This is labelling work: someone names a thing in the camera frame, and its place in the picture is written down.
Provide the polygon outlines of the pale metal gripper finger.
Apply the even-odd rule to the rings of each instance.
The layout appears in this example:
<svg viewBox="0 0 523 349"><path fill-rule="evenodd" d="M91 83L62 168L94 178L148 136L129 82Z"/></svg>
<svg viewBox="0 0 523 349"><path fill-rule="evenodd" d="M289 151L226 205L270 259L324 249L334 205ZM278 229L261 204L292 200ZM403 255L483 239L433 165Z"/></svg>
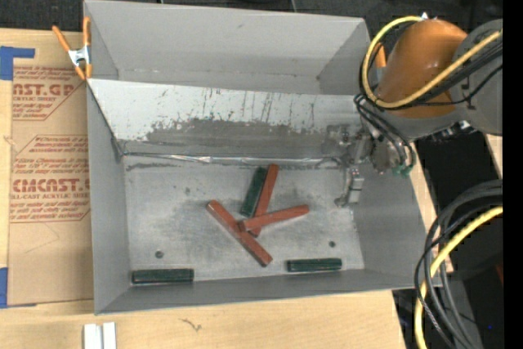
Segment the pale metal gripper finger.
<svg viewBox="0 0 523 349"><path fill-rule="evenodd" d="M329 125L327 126L326 140L332 146L349 146L352 143L353 135L349 125Z"/></svg>
<svg viewBox="0 0 523 349"><path fill-rule="evenodd" d="M363 185L364 177L361 175L360 170L356 167L347 168L344 172L342 193L334 200L334 203L339 208L358 204Z"/></svg>

